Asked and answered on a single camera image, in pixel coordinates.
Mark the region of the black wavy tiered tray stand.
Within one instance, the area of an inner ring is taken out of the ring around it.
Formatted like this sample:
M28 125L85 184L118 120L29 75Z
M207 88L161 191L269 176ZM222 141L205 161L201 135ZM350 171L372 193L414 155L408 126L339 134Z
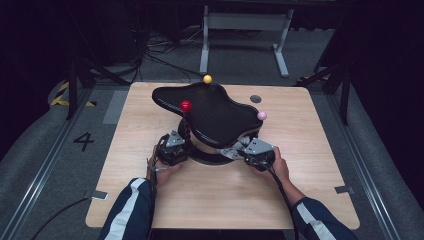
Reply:
M181 117L175 130L185 140L188 159L206 165L224 165L234 160L218 153L239 138L258 138L263 125L259 111L232 100L225 88L215 83L197 82L181 87L158 87L153 101Z

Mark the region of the grey metal stand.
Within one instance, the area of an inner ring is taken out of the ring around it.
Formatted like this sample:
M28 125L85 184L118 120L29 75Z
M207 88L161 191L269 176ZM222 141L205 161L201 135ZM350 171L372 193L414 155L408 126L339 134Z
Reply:
M208 5L203 14L203 43L200 57L200 73L208 71L209 31L213 30L254 30L279 31L279 42L272 45L272 50L283 78L289 77L289 71L282 53L289 31L294 11L283 14L253 14L253 13L220 13L211 12Z

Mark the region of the yellow black hazard tape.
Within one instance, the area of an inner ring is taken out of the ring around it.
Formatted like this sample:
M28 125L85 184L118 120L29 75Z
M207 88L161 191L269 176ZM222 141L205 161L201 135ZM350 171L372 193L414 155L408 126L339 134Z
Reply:
M57 91L55 97L51 101L51 103L50 103L51 106L55 106L55 105L69 106L70 105L70 102L68 100L62 99L62 97L63 97L65 91L68 89L68 87L69 87L69 82L64 81L62 83L62 85L59 87L59 90Z

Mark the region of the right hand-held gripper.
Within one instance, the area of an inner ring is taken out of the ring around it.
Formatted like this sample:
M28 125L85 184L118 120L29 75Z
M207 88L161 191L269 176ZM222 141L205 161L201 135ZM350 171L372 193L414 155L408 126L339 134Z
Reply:
M243 150L243 157L247 165L258 171L265 171L275 161L274 146L258 138L253 138Z

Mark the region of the metal floor rail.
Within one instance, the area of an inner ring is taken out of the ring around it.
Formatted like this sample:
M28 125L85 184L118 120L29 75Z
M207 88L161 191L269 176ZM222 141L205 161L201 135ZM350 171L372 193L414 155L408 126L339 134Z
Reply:
M68 120L53 106L0 162L0 240L86 240L95 188L101 107L81 105Z
M334 118L336 119L337 126L340 129L343 138L347 142L349 151L353 156L353 165L355 171L385 239L401 240L393 220L387 211L386 205L383 202L380 191L378 190L375 181L373 180L371 173L366 166L364 158L353 138L352 132L350 131L350 128L344 124L341 118L336 99L332 95L326 95L325 99Z

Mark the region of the grey floor tape patch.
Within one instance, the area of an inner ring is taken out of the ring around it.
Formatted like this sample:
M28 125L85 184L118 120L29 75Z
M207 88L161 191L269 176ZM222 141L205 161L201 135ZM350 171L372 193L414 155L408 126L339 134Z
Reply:
M118 123L127 95L128 95L127 91L115 91L113 93L112 98L109 102L109 106L103 118L104 124Z

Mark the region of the black tripod stand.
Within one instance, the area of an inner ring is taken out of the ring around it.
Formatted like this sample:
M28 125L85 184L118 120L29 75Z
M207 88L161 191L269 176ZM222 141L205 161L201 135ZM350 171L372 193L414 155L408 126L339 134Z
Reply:
M301 77L296 81L295 87L306 87L313 82L327 77L322 91L327 95L333 95L338 88L341 88L339 103L339 115L344 125L348 124L347 112L350 94L351 73L347 65L335 65L318 71L309 77Z
M77 82L80 82L84 88L93 88L96 84L93 74L90 72L91 69L97 71L100 75L111 79L119 85L128 86L130 82L125 81L117 74L112 73L105 67L101 66L94 61L85 58L74 58L69 64L69 107L67 119L70 120L78 110L77 103Z

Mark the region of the person's left hand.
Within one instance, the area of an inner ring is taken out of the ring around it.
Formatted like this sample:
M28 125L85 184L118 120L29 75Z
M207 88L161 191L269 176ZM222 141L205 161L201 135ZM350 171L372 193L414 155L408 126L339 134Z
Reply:
M183 163L178 163L174 166L167 166L166 164L163 164L162 161L156 157L156 149L153 149L152 156L149 158L147 163L149 166L160 168L160 171L158 172L153 172L152 170L147 169L145 176L148 180L156 180L157 187L163 186L174 173L178 172L183 167Z

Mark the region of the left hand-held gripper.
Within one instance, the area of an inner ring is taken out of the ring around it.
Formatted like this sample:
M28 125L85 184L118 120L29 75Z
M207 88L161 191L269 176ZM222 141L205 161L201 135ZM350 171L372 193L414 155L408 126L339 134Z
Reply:
M156 156L163 164L175 166L188 159L188 151L185 149L185 140L175 130L163 135L156 148Z

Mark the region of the person's right hand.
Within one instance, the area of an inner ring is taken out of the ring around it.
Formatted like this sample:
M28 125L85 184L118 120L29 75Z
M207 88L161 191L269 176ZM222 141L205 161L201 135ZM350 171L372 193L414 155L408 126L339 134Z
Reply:
M278 147L273 148L275 160L272 165L272 171L276 177L282 183L282 186L285 187L290 183L289 169L287 167L286 161L281 157L280 149ZM260 172L259 170L251 167L251 171L259 177L262 177L270 186L277 188L277 181L274 179L273 175L268 171Z

